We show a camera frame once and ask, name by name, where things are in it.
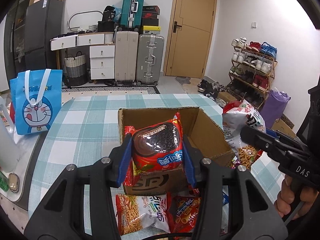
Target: green bottle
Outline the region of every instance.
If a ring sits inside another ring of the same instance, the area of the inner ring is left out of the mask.
[[[8,189],[9,189],[8,179],[1,171],[0,171],[0,188],[3,191],[8,191]]]

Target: metal bolt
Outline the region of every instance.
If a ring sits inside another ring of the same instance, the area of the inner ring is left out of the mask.
[[[203,158],[202,159],[202,163],[203,164],[210,164],[211,163],[211,160],[209,158]]]
[[[110,159],[109,157],[103,157],[103,158],[101,159],[101,162],[104,163],[104,164],[106,164],[106,163],[111,162],[111,159]]]
[[[243,165],[239,165],[239,166],[238,166],[238,170],[239,170],[239,171],[246,171],[247,168],[246,168],[245,166],[243,166]]]
[[[66,166],[67,171],[73,171],[75,169],[75,165],[74,164],[69,164]]]

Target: checkered tablecloth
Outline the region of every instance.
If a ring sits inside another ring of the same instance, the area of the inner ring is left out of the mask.
[[[120,108],[186,106],[202,108],[222,128],[222,109],[213,100],[199,94],[92,96],[66,102],[48,132],[36,163],[29,195],[29,217],[66,165],[92,165],[120,145]],[[254,164],[252,174],[270,199],[275,200],[280,190],[281,174],[267,156],[263,157]],[[123,193],[123,189],[112,189],[112,195],[119,192]],[[85,187],[84,224],[86,233],[90,234],[89,186]],[[140,231],[137,237],[150,236],[153,230]]]

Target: silver aluminum suitcase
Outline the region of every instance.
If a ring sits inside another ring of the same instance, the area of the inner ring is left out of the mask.
[[[164,38],[154,34],[139,35],[136,80],[157,85],[160,77]]]
[[[115,52],[115,80],[134,81],[136,76],[137,32],[117,32]]]

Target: drawer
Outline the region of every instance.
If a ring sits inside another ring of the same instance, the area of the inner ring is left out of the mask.
[[[72,48],[76,46],[76,36],[61,37],[51,41],[51,50]]]
[[[113,79],[115,78],[114,68],[92,68],[91,79]]]
[[[95,57],[90,59],[91,68],[115,68],[114,57]]]
[[[90,58],[93,57],[114,57],[115,45],[90,46]]]
[[[77,46],[104,44],[104,33],[84,34],[77,37]]]

